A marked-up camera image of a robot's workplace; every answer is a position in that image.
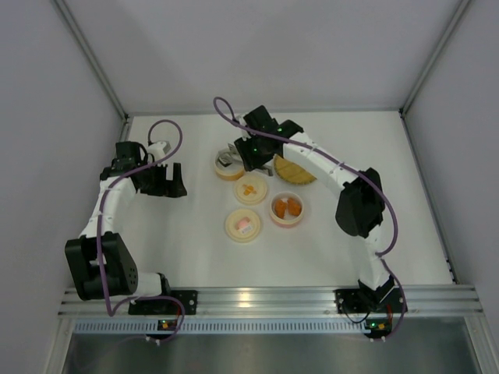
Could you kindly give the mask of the metal tongs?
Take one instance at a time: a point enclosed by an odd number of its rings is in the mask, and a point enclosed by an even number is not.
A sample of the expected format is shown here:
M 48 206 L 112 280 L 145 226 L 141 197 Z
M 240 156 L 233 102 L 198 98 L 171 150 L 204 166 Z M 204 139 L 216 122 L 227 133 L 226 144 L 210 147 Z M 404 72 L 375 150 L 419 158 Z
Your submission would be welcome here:
M 242 166 L 244 171 L 246 170 L 241 155 L 239 154 L 235 145 L 231 143 L 229 143 L 226 148 L 218 151 L 215 160 L 225 168 L 229 165 L 237 164 L 238 166 Z M 272 177 L 274 175 L 272 167 L 266 164 L 262 167 L 256 168 L 256 171 L 266 174 L 269 177 Z

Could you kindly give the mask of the sushi roll piece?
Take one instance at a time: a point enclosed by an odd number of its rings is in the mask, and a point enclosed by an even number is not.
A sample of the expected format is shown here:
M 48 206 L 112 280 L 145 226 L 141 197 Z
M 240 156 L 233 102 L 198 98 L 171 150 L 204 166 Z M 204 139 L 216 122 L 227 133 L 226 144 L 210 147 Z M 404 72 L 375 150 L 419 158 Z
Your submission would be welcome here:
M 232 158 L 228 155 L 222 155 L 218 158 L 219 162 L 223 164 L 225 167 L 232 164 Z

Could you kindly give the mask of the cream lid orange handle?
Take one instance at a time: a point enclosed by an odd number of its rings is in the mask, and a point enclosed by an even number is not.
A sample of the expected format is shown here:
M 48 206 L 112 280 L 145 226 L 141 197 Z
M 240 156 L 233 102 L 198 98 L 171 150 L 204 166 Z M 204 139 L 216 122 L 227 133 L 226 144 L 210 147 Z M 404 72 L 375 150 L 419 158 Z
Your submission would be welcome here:
M 233 192 L 235 198 L 243 205 L 255 206 L 265 200 L 268 185 L 263 177 L 248 174 L 235 181 Z

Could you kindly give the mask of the fried food piece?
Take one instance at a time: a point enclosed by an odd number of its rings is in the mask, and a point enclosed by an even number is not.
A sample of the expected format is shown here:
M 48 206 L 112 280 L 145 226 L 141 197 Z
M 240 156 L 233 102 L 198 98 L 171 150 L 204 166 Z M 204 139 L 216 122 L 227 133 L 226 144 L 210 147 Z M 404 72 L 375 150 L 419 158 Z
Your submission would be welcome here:
M 287 198 L 287 207 L 288 213 L 293 217 L 298 217 L 303 211 L 301 202 L 292 197 Z
M 287 202 L 283 199 L 278 199 L 274 204 L 274 214 L 279 218 L 284 220 L 285 213 L 287 210 Z

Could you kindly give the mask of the cream lid pink handle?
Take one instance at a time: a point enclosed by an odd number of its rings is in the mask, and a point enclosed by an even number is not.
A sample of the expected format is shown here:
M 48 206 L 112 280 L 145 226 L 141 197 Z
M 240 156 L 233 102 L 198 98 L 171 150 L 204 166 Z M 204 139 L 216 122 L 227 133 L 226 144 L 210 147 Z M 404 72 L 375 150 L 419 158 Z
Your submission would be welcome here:
M 251 209 L 237 209 L 225 219 L 225 232 L 231 240 L 238 243 L 248 243 L 261 232 L 260 216 Z

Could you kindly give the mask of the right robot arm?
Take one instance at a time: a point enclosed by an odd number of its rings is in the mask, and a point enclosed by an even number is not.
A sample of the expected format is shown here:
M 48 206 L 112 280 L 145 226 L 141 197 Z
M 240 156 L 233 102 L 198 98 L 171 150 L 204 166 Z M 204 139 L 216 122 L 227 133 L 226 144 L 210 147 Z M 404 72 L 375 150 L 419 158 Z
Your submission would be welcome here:
M 260 168 L 278 155 L 310 173 L 338 199 L 334 213 L 337 225 L 347 235 L 363 241 L 352 250 L 363 298 L 370 303 L 382 302 L 395 280 L 379 257 L 386 207 L 380 195 L 379 173 L 373 168 L 359 171 L 334 159 L 300 125 L 292 120 L 279 123 L 263 105 L 234 120 L 242 130 L 235 147 L 247 171 Z

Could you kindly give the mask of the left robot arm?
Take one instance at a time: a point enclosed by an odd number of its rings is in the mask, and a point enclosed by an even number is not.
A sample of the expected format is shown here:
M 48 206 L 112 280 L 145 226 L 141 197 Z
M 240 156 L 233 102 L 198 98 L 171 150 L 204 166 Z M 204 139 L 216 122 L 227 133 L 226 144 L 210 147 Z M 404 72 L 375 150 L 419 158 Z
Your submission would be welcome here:
M 115 144 L 111 165 L 100 174 L 99 194 L 87 226 L 78 238 L 65 244 L 76 292 L 80 299 L 101 300 L 108 287 L 109 296 L 154 297 L 171 290 L 162 273 L 144 273 L 138 267 L 120 235 L 136 195 L 180 198 L 187 195 L 182 180 L 182 165 L 158 161 L 170 150 L 167 142 L 125 141 Z

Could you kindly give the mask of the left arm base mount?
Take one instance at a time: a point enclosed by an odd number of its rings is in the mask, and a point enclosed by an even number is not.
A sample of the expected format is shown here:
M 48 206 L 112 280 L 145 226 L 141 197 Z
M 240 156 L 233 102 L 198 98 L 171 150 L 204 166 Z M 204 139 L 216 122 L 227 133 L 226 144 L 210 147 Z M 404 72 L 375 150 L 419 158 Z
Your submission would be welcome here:
M 196 315 L 198 291 L 193 289 L 173 289 L 168 296 L 139 298 L 129 303 L 131 316 L 173 316 Z

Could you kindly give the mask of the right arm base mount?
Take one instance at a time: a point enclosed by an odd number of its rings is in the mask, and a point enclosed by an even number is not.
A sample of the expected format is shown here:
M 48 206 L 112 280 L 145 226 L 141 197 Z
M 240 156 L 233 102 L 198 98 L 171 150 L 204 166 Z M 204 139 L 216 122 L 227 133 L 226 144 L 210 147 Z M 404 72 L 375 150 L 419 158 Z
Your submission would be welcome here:
M 339 313 L 367 314 L 368 312 L 387 312 L 388 307 L 393 313 L 407 311 L 402 292 L 395 285 L 392 276 L 375 290 L 367 287 L 360 280 L 357 288 L 339 288 L 334 291 Z

